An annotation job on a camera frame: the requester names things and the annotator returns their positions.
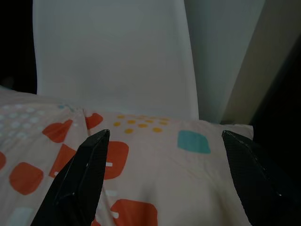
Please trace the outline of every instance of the patterned pillowcase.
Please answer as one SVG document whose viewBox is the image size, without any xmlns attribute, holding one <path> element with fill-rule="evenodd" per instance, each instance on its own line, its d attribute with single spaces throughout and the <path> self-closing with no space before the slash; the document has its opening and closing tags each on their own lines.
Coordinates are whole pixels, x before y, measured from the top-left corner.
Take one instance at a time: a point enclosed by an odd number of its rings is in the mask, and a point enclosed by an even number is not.
<svg viewBox="0 0 301 226">
<path fill-rule="evenodd" d="M 252 138 L 251 127 L 90 111 L 13 91 L 0 96 L 0 218 L 7 225 L 30 225 L 53 178 L 102 129 L 111 138 L 92 225 L 249 224 L 221 135 L 227 129 Z"/>
</svg>

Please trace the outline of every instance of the white panel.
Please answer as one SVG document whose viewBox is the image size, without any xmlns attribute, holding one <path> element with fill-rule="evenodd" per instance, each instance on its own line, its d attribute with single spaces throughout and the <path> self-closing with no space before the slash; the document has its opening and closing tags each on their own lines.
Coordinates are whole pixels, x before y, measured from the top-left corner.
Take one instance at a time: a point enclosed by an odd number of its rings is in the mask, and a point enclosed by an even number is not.
<svg viewBox="0 0 301 226">
<path fill-rule="evenodd" d="M 185 0 L 199 116 L 219 123 L 264 0 Z"/>
<path fill-rule="evenodd" d="M 38 94 L 197 119 L 183 0 L 34 0 Z"/>
</svg>

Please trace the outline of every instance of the gray wall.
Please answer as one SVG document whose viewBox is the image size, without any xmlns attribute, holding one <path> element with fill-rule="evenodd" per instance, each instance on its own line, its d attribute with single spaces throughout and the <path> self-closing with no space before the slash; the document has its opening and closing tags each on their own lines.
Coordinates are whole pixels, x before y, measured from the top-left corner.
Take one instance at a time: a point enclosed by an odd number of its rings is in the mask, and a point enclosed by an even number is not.
<svg viewBox="0 0 301 226">
<path fill-rule="evenodd" d="M 264 0 L 185 0 L 200 119 L 220 122 Z"/>
<path fill-rule="evenodd" d="M 300 0 L 266 0 L 223 121 L 249 123 L 301 34 Z"/>
</svg>

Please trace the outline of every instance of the yellow dot pattern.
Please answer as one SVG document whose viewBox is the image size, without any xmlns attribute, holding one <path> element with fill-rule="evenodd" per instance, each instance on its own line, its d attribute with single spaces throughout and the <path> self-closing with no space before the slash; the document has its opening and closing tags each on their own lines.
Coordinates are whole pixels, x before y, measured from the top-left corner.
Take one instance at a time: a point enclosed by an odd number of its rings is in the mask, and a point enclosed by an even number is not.
<svg viewBox="0 0 301 226">
<path fill-rule="evenodd" d="M 127 133 L 127 134 L 130 134 L 132 133 L 134 130 L 133 129 L 126 129 L 124 132 Z"/>
<path fill-rule="evenodd" d="M 147 122 L 147 123 L 154 123 L 154 119 L 158 119 L 160 121 L 158 121 L 157 123 L 160 124 L 160 125 L 168 125 L 169 122 L 169 119 L 168 118 L 157 118 L 157 117 L 148 117 L 148 116 L 145 116 L 145 115 L 139 115 L 139 116 L 135 116 L 135 115 L 118 115 L 117 118 L 119 119 L 125 119 L 126 117 L 135 117 L 136 120 L 143 120 L 144 122 Z M 136 124 L 136 120 L 127 120 L 127 123 L 128 124 Z M 137 124 L 137 126 L 139 128 L 147 128 L 149 125 L 147 123 L 140 123 L 140 124 Z M 114 124 L 114 126 L 120 126 L 121 125 L 121 122 L 120 121 L 116 121 Z M 126 129 L 124 130 L 124 132 L 126 134 L 131 134 L 133 133 L 134 129 Z M 152 131 L 155 132 L 155 133 L 160 133 L 163 131 L 162 128 L 159 128 L 159 127 L 154 127 L 152 128 Z"/>
<path fill-rule="evenodd" d="M 148 127 L 148 125 L 147 124 L 138 124 L 138 127 L 140 127 L 140 128 L 146 128 L 146 127 Z"/>
<path fill-rule="evenodd" d="M 160 133 L 162 132 L 161 128 L 153 128 L 152 131 L 154 131 L 155 133 Z"/>
<path fill-rule="evenodd" d="M 129 120 L 129 121 L 127 121 L 127 122 L 128 122 L 128 124 L 135 124 L 135 123 L 136 123 L 135 120 Z"/>
</svg>

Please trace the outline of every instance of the white dot pattern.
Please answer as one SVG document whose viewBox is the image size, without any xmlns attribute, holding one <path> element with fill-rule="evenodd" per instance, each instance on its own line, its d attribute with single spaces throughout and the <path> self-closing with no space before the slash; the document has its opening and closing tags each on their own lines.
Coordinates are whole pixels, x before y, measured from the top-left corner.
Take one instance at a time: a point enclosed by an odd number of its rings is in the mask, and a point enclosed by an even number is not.
<svg viewBox="0 0 301 226">
<path fill-rule="evenodd" d="M 26 119 L 26 118 L 28 118 L 29 117 L 29 114 L 21 114 L 21 118 L 22 119 Z"/>
<path fill-rule="evenodd" d="M 25 129 L 29 129 L 29 128 L 32 127 L 32 125 L 29 124 L 29 123 L 25 123 L 25 124 L 23 124 L 23 127 L 24 127 Z"/>
<path fill-rule="evenodd" d="M 20 133 L 18 133 L 18 134 L 16 135 L 16 137 L 17 137 L 17 138 L 21 138 L 21 139 L 26 139 L 26 134 L 20 132 Z"/>
<path fill-rule="evenodd" d="M 27 111 L 28 113 L 34 112 L 34 108 L 29 107 L 29 108 L 26 109 L 26 111 Z"/>
<path fill-rule="evenodd" d="M 42 127 L 42 126 L 39 126 L 39 127 L 37 127 L 37 130 L 38 130 L 38 131 L 42 131 L 42 130 L 43 130 L 43 127 Z"/>
<path fill-rule="evenodd" d="M 15 117 L 17 117 L 18 116 L 18 113 L 11 113 L 11 114 L 9 114 L 9 117 L 11 118 L 11 119 L 14 119 Z"/>
<path fill-rule="evenodd" d="M 38 117 L 32 117 L 31 119 L 29 119 L 29 121 L 31 123 L 37 123 L 39 121 L 39 118 Z"/>
<path fill-rule="evenodd" d="M 38 114 L 39 114 L 39 115 L 44 115 L 45 112 L 44 112 L 44 111 L 38 111 Z"/>
<path fill-rule="evenodd" d="M 18 121 L 15 121 L 15 122 L 11 123 L 10 126 L 15 129 L 20 126 L 20 123 Z"/>
<path fill-rule="evenodd" d="M 16 132 L 16 131 L 10 131 L 10 132 L 8 133 L 8 136 L 9 136 L 9 137 L 13 136 L 13 135 L 15 134 L 15 132 Z"/>
</svg>

